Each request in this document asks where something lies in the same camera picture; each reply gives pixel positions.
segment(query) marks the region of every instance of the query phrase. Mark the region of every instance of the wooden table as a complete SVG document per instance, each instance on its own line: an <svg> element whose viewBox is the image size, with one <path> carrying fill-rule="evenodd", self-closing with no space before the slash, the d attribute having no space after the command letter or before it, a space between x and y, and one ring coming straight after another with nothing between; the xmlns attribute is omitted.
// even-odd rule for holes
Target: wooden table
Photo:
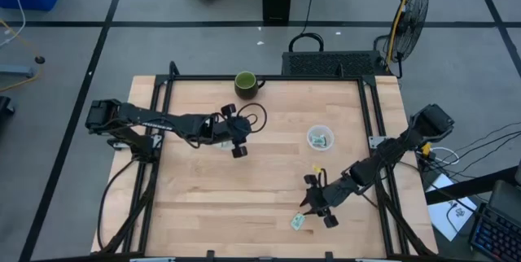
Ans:
<svg viewBox="0 0 521 262"><path fill-rule="evenodd" d="M136 76L129 102L148 108L154 79ZM233 84L174 81L169 113L211 113L228 103L240 108L246 102L236 97ZM377 86L387 134L398 136L407 122L396 78L377 77ZM372 113L368 88L366 93ZM333 251L335 258L385 257L378 210L354 194L333 208L339 226L326 229L322 218L309 216L300 231L290 227L293 216L307 210L299 207L307 187L303 175L313 173L314 164L325 168L333 181L369 154L357 83L268 81L254 101L268 111L268 124L261 133L248 136L248 156L242 159L213 146L195 150L167 133L146 255L201 257L214 250L219 257L322 258L326 251ZM254 107L252 111L261 115ZM335 134L335 144L326 152L314 151L306 141L308 129L315 124L325 124ZM136 130L141 133L144 128ZM111 177L129 159L129 151L116 152ZM416 164L412 153L404 161ZM137 167L122 174L107 195L104 242L128 216ZM418 172L397 165L395 176L405 219L437 251ZM372 189L366 195L376 200ZM399 251L397 242L394 248Z"/></svg>

